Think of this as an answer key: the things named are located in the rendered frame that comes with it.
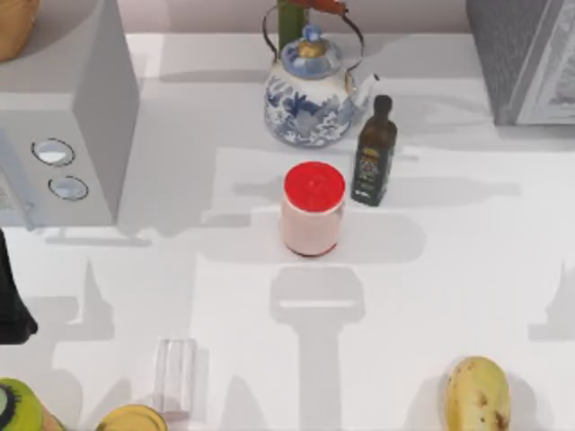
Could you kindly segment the pink jar with red lid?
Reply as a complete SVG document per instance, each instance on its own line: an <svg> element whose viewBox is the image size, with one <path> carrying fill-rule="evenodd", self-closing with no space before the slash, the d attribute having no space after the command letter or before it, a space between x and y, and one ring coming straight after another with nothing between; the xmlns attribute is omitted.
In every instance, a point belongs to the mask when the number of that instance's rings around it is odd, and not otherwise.
<svg viewBox="0 0 575 431"><path fill-rule="evenodd" d="M338 244L346 182L332 165L305 161L291 167L283 181L280 236L288 249L318 257Z"/></svg>

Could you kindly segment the dark olive oil bottle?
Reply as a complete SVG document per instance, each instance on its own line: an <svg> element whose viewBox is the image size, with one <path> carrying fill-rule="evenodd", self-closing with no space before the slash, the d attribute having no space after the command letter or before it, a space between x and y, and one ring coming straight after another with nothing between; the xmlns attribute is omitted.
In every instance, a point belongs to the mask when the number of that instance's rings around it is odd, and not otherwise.
<svg viewBox="0 0 575 431"><path fill-rule="evenodd" d="M373 115L358 136L351 185L351 198L358 203L378 207L386 193L398 129L390 120L393 100L388 95L374 99Z"/></svg>

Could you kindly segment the blue and white teapot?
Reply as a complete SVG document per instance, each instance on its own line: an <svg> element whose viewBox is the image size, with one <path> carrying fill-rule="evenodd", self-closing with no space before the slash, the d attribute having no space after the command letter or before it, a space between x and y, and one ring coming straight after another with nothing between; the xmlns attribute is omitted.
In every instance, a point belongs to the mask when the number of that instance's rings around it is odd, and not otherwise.
<svg viewBox="0 0 575 431"><path fill-rule="evenodd" d="M270 14L279 9L272 6L261 22L262 36L273 53L266 82L264 120L270 133L287 145L302 148L332 145L345 136L354 118L365 111L380 77L369 75L361 84L354 79L353 71L364 58L365 39L348 17L345 0L287 2L339 16L356 33L360 53L355 63L345 65L338 45L325 38L314 24L305 25L299 39L283 48L276 47L267 28Z"/></svg>

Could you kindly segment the clear glass block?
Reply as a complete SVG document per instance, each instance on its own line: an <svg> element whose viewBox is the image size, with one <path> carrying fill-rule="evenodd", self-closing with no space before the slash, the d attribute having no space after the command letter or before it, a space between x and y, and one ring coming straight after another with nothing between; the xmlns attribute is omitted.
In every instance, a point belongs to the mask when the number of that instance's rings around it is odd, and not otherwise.
<svg viewBox="0 0 575 431"><path fill-rule="evenodd" d="M193 339L161 339L155 357L154 408L172 417L192 411L197 344Z"/></svg>

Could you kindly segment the green vase with red flowers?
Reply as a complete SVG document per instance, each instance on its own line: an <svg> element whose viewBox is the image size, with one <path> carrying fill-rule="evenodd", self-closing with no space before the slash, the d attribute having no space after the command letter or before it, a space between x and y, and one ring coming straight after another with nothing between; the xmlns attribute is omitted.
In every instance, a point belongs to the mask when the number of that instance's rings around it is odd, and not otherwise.
<svg viewBox="0 0 575 431"><path fill-rule="evenodd" d="M339 16L347 12L345 0L277 0L277 6L279 49L301 37L311 9Z"/></svg>

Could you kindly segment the round microwave knob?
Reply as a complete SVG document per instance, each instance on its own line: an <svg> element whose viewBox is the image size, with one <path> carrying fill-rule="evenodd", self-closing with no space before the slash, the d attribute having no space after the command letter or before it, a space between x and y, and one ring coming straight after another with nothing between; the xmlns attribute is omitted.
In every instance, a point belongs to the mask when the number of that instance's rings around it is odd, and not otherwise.
<svg viewBox="0 0 575 431"><path fill-rule="evenodd" d="M31 152L40 162L52 167L67 166L75 159L75 150L58 138L32 142Z"/></svg>
<svg viewBox="0 0 575 431"><path fill-rule="evenodd" d="M74 176L65 176L51 179L48 182L51 193L67 201L78 201L86 198L89 193L88 186Z"/></svg>

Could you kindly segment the pale microwave oven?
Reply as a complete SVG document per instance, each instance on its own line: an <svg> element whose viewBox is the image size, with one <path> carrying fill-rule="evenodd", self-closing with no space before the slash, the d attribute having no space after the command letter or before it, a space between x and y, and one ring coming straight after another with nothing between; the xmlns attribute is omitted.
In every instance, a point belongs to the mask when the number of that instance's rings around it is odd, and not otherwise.
<svg viewBox="0 0 575 431"><path fill-rule="evenodd" d="M139 105L118 0L40 0L18 57L0 62L0 228L116 222ZM75 150L63 167L31 143L58 138ZM67 201L51 179L74 176L88 196Z"/></svg>

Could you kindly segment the yellow round lid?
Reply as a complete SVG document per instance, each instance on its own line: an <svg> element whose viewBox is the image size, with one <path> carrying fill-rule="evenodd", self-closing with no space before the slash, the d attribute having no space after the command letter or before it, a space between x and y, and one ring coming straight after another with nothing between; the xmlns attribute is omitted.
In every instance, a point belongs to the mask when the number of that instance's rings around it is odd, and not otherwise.
<svg viewBox="0 0 575 431"><path fill-rule="evenodd" d="M141 404L118 407L108 413L95 431L168 431L163 417Z"/></svg>

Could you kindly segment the grey cabinet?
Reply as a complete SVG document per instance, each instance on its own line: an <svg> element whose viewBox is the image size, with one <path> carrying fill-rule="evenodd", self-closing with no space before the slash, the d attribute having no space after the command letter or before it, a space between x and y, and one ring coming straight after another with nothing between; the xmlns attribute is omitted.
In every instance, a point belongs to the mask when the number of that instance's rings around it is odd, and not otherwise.
<svg viewBox="0 0 575 431"><path fill-rule="evenodd" d="M494 123L575 126L575 0L465 0Z"/></svg>

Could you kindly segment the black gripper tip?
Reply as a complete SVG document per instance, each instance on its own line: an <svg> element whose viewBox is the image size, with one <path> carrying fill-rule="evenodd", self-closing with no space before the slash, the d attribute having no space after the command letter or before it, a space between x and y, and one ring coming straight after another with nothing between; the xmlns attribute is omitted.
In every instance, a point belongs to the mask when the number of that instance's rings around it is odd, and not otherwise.
<svg viewBox="0 0 575 431"><path fill-rule="evenodd" d="M0 229L0 346L24 344L38 328L13 279L4 232Z"/></svg>

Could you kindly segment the green kiwi half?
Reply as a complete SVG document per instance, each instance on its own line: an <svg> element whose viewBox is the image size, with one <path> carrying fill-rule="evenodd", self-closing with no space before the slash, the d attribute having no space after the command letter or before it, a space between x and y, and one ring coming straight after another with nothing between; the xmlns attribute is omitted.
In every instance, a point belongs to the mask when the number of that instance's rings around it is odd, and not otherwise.
<svg viewBox="0 0 575 431"><path fill-rule="evenodd" d="M0 378L0 431L66 431L24 382Z"/></svg>

